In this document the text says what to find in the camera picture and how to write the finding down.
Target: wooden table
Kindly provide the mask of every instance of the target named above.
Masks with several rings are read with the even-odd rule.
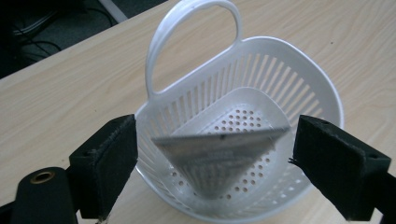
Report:
[[[168,1],[0,80],[0,204],[18,182],[68,156],[105,122],[147,100],[145,57]],[[396,4],[391,0],[233,0],[244,37],[271,35],[305,52],[328,74],[344,104],[345,130],[396,158]],[[231,14],[197,13],[177,28],[154,71],[156,89],[233,40]],[[396,175],[393,163],[389,172]],[[381,215],[375,211],[373,223]],[[200,223],[163,202],[133,171],[110,223]],[[262,223],[346,223],[316,189]]]

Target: basket handle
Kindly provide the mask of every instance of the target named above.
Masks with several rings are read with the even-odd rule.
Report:
[[[238,9],[232,2],[228,0],[181,0],[163,18],[149,45],[148,56],[146,59],[146,88],[149,99],[161,93],[154,91],[152,88],[152,73],[154,70],[154,65],[157,62],[158,55],[163,49],[163,46],[169,39],[170,35],[174,32],[179,24],[181,24],[193,13],[197,12],[198,10],[213,6],[224,7],[231,11],[236,23],[236,37],[233,41],[233,44],[241,40],[241,17],[239,15]]]

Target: white plastic basket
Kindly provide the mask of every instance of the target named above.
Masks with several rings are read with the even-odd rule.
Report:
[[[197,10],[220,6],[236,22],[232,45],[163,91],[152,88],[158,54],[175,28]],[[295,201],[309,180],[288,164],[299,115],[326,119],[343,127],[343,110],[325,73],[291,44],[273,37],[241,39],[241,19],[227,0],[180,1],[159,25],[148,50],[148,101],[136,113],[137,171],[176,209],[201,220],[256,221]],[[291,132],[264,154],[224,195],[196,195],[180,172],[152,143],[152,137],[249,132],[290,125]]]

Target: hole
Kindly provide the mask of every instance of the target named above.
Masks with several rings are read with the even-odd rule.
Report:
[[[52,171],[44,171],[40,174],[37,174],[30,179],[32,184],[42,184],[49,180],[51,180],[55,176],[55,173]]]

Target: white plastic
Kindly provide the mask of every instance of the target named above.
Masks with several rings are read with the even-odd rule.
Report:
[[[163,91],[152,89],[158,54],[174,29],[197,10],[221,6],[236,22],[236,38],[218,56]],[[287,163],[299,115],[326,119],[341,128],[340,98],[325,73],[291,44],[273,37],[241,40],[241,19],[226,0],[180,1],[163,19],[148,50],[148,101],[136,113],[139,160],[148,185],[176,209],[201,220],[241,223],[263,219],[296,201],[309,180]],[[254,132],[290,125],[275,150],[264,154],[216,200],[194,194],[186,179],[152,143],[152,137],[218,132]]]

